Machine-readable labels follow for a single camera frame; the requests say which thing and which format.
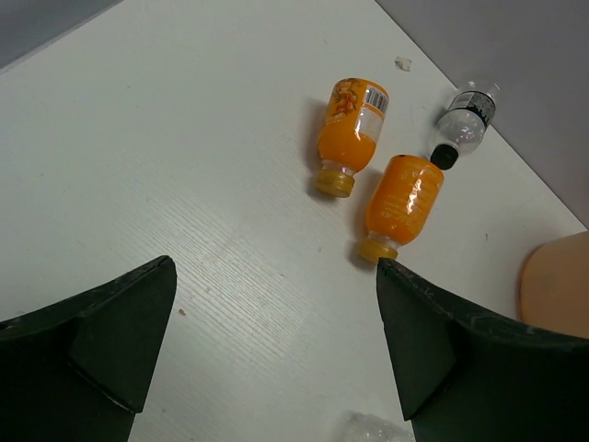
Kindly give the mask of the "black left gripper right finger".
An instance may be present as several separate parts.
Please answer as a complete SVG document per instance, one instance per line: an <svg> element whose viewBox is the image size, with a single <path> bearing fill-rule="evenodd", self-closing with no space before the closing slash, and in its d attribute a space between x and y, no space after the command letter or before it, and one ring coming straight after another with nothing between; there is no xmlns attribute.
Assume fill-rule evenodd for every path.
<svg viewBox="0 0 589 442"><path fill-rule="evenodd" d="M419 441L584 441L588 342L504 317L392 259L376 293Z"/></svg>

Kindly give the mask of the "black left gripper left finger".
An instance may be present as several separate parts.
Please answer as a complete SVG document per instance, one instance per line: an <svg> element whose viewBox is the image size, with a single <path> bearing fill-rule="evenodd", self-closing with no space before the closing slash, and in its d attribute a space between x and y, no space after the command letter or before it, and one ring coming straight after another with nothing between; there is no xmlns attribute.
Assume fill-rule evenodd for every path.
<svg viewBox="0 0 589 442"><path fill-rule="evenodd" d="M177 289L173 260L1 324L4 441L126 441Z"/></svg>

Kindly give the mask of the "clear bottle blue-green label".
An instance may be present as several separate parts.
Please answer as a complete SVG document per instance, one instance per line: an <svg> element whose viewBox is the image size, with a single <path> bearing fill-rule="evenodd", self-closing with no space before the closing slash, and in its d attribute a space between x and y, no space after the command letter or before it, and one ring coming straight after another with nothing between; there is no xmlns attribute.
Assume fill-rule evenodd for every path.
<svg viewBox="0 0 589 442"><path fill-rule="evenodd" d="M373 414L346 412L336 423L329 441L334 442L412 442L414 435Z"/></svg>

